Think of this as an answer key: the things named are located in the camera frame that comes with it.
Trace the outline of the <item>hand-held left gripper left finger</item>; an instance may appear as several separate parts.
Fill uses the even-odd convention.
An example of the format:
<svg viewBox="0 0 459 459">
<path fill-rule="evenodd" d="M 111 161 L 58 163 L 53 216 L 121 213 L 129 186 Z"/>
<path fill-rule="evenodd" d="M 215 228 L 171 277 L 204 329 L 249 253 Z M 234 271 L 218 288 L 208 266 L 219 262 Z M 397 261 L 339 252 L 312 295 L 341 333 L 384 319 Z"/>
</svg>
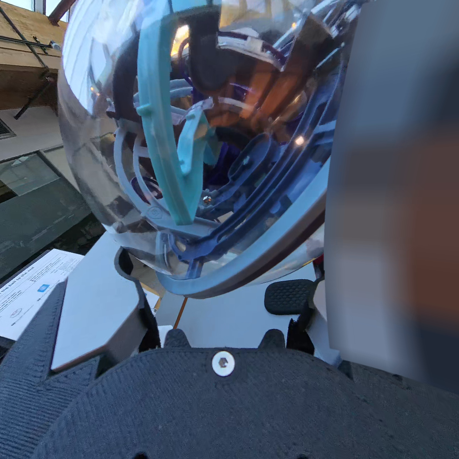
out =
<svg viewBox="0 0 459 459">
<path fill-rule="evenodd" d="M 51 371 L 97 356 L 116 365 L 132 355 L 147 332 L 149 346 L 160 345 L 156 318 L 131 268 L 127 251 L 106 232 L 68 276 Z"/>
</svg>

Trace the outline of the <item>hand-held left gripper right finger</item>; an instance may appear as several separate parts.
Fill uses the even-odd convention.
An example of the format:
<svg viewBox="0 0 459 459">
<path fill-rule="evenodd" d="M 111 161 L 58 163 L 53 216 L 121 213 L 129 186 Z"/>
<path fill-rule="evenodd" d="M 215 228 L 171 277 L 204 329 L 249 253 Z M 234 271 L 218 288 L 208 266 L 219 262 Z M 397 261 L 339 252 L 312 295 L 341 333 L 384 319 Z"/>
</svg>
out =
<svg viewBox="0 0 459 459">
<path fill-rule="evenodd" d="M 293 300 L 300 315 L 290 321 L 286 348 L 313 355 L 338 367 L 341 364 L 340 353 L 331 348 L 329 342 L 325 281 L 295 279 L 291 282 L 288 298 Z"/>
</svg>

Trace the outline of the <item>clear plastic maze ball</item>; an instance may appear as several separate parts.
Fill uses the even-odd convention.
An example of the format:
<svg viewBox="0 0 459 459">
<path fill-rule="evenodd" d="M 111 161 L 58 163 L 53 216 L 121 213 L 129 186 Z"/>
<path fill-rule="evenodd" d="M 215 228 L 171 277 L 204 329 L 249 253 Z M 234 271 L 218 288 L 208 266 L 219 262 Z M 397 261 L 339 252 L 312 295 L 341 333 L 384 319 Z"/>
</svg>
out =
<svg viewBox="0 0 459 459">
<path fill-rule="evenodd" d="M 176 295 L 307 263 L 368 1 L 77 1 L 58 77 L 83 198 Z"/>
</svg>

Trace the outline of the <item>black wrist rest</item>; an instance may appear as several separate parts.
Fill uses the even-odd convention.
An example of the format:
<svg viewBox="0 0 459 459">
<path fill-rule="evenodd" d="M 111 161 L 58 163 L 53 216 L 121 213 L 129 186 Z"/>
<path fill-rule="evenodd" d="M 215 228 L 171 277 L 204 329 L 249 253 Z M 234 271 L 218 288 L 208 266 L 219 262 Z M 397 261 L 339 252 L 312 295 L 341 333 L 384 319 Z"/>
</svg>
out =
<svg viewBox="0 0 459 459">
<path fill-rule="evenodd" d="M 293 279 L 268 285 L 264 307 L 273 315 L 300 315 L 310 306 L 317 283 L 308 279 Z"/>
</svg>

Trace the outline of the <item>printed instruction sheet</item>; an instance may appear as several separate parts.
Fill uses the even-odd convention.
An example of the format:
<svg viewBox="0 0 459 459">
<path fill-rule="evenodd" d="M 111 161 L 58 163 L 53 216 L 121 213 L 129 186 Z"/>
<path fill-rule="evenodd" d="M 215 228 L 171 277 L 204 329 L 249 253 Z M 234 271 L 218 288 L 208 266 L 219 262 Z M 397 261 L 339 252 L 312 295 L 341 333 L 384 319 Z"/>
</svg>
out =
<svg viewBox="0 0 459 459">
<path fill-rule="evenodd" d="M 52 249 L 0 289 L 0 335 L 16 341 L 55 286 L 67 279 L 84 255 Z"/>
</svg>

